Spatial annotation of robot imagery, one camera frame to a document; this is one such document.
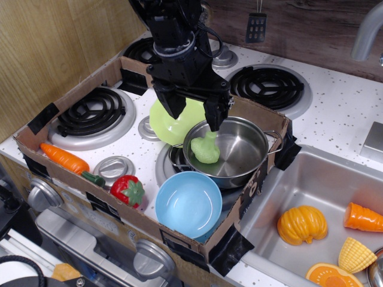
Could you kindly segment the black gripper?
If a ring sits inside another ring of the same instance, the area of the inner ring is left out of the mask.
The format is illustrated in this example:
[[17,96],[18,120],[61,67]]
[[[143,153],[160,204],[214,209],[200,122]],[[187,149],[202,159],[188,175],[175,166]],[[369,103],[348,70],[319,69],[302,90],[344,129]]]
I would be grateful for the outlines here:
[[157,98],[165,111],[177,119],[186,107],[186,98],[204,102],[205,118],[212,132],[220,129],[234,104],[229,83],[212,69],[209,44],[161,47],[153,45],[162,63],[150,65]]

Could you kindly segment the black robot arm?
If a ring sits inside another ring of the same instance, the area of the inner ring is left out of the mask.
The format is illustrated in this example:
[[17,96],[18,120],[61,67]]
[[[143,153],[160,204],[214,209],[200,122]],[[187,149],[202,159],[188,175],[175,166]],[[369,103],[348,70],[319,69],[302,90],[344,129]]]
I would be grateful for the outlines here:
[[216,132],[232,105],[230,84],[216,74],[209,35],[216,33],[200,17],[200,1],[131,1],[134,12],[153,37],[160,59],[150,64],[153,88],[172,118],[178,118],[188,98],[203,102],[205,118]]

